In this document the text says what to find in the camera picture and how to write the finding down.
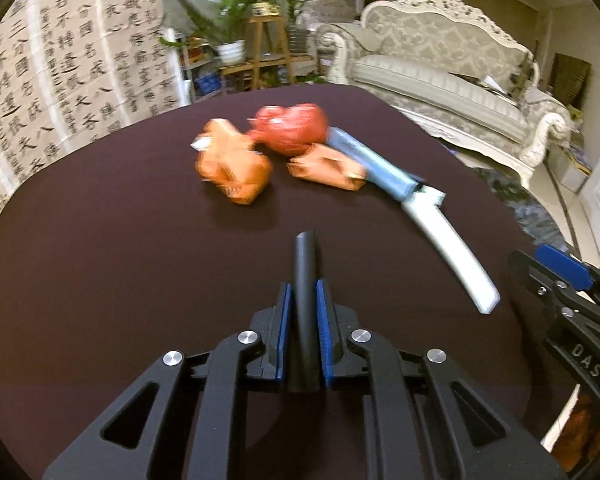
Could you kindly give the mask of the trash bin black bag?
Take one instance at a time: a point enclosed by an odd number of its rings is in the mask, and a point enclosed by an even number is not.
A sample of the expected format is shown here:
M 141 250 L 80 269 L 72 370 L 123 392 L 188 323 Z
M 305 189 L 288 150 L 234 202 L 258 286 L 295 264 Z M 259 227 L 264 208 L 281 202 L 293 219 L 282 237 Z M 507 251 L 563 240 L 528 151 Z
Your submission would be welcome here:
M 471 171 L 514 215 L 534 246 L 550 245 L 561 252 L 569 252 L 570 246 L 554 218 L 526 188 L 495 169 L 474 167 Z

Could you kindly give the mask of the wooden plant stand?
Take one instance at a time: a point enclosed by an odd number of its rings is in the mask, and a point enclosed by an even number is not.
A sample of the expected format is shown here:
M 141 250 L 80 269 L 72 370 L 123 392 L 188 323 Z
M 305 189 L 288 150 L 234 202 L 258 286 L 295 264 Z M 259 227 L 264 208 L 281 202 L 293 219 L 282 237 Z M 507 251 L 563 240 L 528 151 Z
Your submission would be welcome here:
M 245 42 L 245 59 L 220 67 L 222 83 L 234 78 L 237 91 L 262 89 L 262 75 L 269 68 L 284 68 L 287 84 L 294 84 L 297 65 L 313 61 L 309 53 L 291 52 L 283 15 L 252 16 L 247 30 L 250 35 Z

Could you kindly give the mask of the large orange paper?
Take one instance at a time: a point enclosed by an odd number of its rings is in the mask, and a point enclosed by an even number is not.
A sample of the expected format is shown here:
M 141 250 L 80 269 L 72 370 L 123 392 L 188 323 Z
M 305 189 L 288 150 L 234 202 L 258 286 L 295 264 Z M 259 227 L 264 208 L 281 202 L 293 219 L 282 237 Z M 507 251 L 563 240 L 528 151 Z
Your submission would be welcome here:
M 192 147 L 198 152 L 196 170 L 201 179 L 212 182 L 235 204 L 250 205 L 270 182 L 270 160 L 227 119 L 210 119 Z

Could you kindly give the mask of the ornate white grey sofa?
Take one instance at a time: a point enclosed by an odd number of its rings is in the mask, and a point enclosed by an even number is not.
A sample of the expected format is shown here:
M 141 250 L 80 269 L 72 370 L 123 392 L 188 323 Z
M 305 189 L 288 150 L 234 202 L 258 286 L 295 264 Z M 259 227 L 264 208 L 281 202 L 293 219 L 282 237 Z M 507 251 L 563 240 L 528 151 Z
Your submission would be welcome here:
M 332 55 L 329 82 L 370 92 L 522 185 L 569 144 L 568 108 L 540 89 L 533 52 L 463 0 L 376 1 L 356 23 L 318 26 L 315 42 Z

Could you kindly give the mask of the potted plant white pot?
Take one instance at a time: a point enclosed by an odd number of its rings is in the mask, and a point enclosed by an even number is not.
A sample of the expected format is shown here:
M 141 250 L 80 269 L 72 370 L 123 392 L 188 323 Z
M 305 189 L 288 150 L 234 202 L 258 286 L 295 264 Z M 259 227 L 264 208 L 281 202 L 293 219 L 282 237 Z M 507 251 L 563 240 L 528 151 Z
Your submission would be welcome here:
M 234 66 L 246 60 L 244 39 L 248 18 L 256 3 L 272 0 L 220 0 L 218 10 L 211 18 L 202 14 L 194 6 L 187 10 L 193 22 L 193 35 L 207 40 L 215 50 L 222 66 Z

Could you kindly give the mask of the storage box by sofa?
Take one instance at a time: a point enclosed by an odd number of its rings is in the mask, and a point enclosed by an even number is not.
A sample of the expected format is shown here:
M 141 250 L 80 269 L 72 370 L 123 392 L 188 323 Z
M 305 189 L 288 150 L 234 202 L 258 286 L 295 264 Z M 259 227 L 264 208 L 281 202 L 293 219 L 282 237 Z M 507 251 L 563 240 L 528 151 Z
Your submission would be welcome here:
M 585 154 L 571 145 L 554 144 L 548 152 L 548 166 L 556 180 L 574 194 L 580 192 L 592 174 Z

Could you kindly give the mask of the black tube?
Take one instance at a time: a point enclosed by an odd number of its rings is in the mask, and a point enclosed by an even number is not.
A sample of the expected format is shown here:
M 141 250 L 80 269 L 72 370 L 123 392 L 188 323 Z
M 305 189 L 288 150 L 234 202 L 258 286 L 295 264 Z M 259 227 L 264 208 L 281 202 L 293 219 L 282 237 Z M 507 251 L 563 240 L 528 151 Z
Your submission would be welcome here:
M 288 327 L 288 390 L 316 393 L 323 389 L 320 329 L 316 306 L 316 241 L 313 231 L 294 239 L 294 300 Z

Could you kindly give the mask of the red mesh bag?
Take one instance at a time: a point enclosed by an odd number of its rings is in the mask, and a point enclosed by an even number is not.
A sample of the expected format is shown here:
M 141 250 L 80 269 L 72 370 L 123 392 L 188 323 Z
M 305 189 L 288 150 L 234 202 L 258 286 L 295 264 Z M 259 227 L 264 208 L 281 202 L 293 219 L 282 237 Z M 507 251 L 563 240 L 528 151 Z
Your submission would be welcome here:
M 267 105 L 249 118 L 248 136 L 278 154 L 294 157 L 313 144 L 326 142 L 328 119 L 321 107 L 301 103 L 290 107 Z

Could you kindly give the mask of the blue white tube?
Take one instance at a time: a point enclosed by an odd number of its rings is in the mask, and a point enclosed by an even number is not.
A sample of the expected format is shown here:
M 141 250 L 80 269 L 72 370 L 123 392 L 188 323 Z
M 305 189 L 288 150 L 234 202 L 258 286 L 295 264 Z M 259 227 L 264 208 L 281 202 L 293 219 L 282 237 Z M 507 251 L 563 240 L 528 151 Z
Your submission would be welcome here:
M 418 179 L 394 166 L 340 128 L 329 128 L 326 144 L 362 165 L 366 171 L 366 180 L 377 185 L 397 202 L 404 202 L 422 186 Z

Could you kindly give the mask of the dark framed picture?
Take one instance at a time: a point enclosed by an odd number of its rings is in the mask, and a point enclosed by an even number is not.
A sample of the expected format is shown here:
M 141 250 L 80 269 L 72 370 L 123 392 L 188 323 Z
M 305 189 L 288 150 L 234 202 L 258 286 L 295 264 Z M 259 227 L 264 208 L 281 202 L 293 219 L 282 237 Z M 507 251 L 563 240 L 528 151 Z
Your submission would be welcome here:
M 556 53 L 548 86 L 554 98 L 580 110 L 592 65 L 580 58 Z

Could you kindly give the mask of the dark brown tablecloth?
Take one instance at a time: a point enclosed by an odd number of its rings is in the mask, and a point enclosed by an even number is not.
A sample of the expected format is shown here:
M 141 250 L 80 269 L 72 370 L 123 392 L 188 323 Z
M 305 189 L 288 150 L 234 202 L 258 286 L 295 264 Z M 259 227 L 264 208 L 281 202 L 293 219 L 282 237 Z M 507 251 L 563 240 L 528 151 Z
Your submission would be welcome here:
M 228 200 L 195 168 L 212 118 L 237 128 L 262 106 L 314 103 L 444 195 L 443 209 L 498 286 L 480 314 L 400 206 L 291 177 L 272 157 L 265 191 Z M 535 437 L 574 382 L 543 346 L 539 300 L 509 274 L 531 243 L 512 213 L 439 141 L 370 93 L 285 87 L 160 115 L 54 162 L 0 215 L 0 438 L 27 477 L 46 467 L 170 350 L 213 349 L 274 304 L 310 230 L 332 296 L 396 348 L 440 348 Z

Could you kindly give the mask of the small orange paper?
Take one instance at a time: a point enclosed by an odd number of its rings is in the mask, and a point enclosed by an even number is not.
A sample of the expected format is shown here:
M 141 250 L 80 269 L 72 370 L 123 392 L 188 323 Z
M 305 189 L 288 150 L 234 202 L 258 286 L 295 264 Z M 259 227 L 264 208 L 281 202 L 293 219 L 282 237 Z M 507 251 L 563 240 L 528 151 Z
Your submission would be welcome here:
M 366 182 L 366 169 L 340 151 L 312 144 L 305 153 L 287 162 L 290 174 L 301 180 L 355 192 Z

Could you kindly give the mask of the calligraphy screen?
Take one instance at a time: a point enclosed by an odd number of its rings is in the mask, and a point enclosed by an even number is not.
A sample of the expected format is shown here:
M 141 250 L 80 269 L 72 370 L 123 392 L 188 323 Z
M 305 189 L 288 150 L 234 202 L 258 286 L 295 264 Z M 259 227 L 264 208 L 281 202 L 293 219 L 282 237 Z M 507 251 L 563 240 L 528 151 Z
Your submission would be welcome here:
M 162 0 L 15 0 L 0 23 L 0 214 L 110 133 L 185 105 Z

